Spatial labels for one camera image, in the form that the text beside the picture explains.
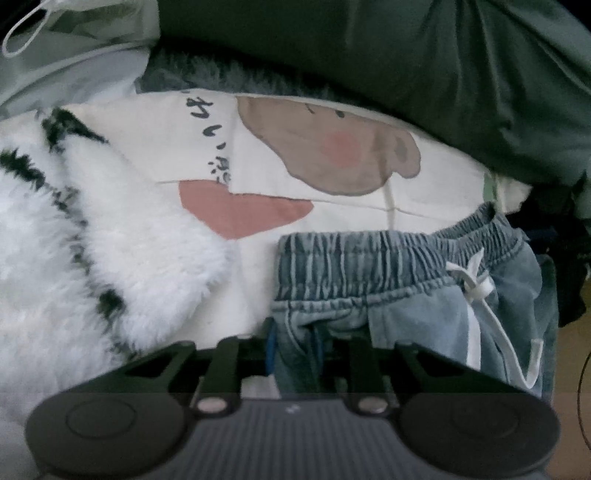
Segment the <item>light blue denim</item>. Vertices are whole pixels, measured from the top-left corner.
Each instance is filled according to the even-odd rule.
[[[432,235],[397,231],[294,233],[280,239],[272,315],[277,327],[274,373],[282,393],[317,393],[317,346],[360,335],[376,348],[401,340],[465,363],[468,310],[463,283],[446,262],[466,268],[482,248],[479,274],[495,289],[486,298],[517,353],[522,370],[530,341],[544,340],[540,374],[531,392],[548,397],[554,385],[558,305],[554,265],[536,257],[521,230],[492,203]],[[505,360],[480,324],[480,371],[507,382]]]

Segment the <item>pink blush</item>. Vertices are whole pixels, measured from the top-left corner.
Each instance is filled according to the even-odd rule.
[[[320,152],[335,167],[351,168],[361,163],[361,145],[354,133],[336,131],[323,135]]]

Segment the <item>black cable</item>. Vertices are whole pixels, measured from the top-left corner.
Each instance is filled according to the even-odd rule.
[[[581,370],[581,376],[579,378],[579,386],[577,387],[577,418],[579,419],[579,428],[581,429],[581,434],[583,435],[583,440],[587,445],[587,448],[591,452],[591,442],[585,433],[585,425],[583,425],[583,417],[581,416],[581,388],[583,386],[583,378],[585,375],[585,370],[587,370],[587,364],[589,363],[589,359],[591,359],[591,352],[587,355],[585,359],[585,363],[583,364],[583,369]]]

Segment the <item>green cloth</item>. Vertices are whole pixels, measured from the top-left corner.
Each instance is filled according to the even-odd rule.
[[[320,75],[495,171],[574,184],[591,32],[556,0],[160,0],[163,37]]]

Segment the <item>white plush fabric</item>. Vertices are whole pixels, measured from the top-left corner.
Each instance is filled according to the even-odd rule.
[[[50,152],[40,121],[0,138],[46,178],[36,190],[0,167],[0,480],[32,478],[22,428],[40,401],[122,365],[116,342],[162,345],[230,267],[228,243],[109,144],[68,135]],[[56,206],[67,187],[81,217]],[[125,306],[113,329],[98,312],[106,288]]]
[[[170,337],[229,269],[225,241],[112,147],[71,135],[63,158],[88,220],[91,276],[122,294],[118,336],[145,351]]]

